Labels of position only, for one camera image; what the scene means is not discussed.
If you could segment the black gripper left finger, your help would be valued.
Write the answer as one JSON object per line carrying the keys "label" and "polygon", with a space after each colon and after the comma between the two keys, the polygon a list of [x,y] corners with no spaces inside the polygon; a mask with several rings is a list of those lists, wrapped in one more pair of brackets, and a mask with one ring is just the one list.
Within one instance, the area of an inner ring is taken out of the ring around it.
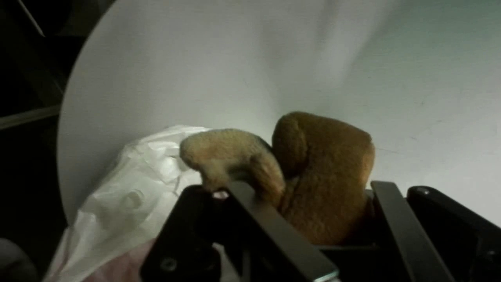
{"label": "black gripper left finger", "polygon": [[228,185],[229,235],[272,282],[337,282],[339,270],[243,182]]}

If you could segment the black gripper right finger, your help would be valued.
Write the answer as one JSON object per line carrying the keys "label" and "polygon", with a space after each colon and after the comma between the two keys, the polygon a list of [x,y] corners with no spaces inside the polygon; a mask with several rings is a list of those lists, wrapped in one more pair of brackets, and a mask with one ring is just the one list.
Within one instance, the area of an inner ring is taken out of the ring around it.
{"label": "black gripper right finger", "polygon": [[408,282],[453,282],[398,188],[392,182],[381,180],[372,180],[370,188]]}

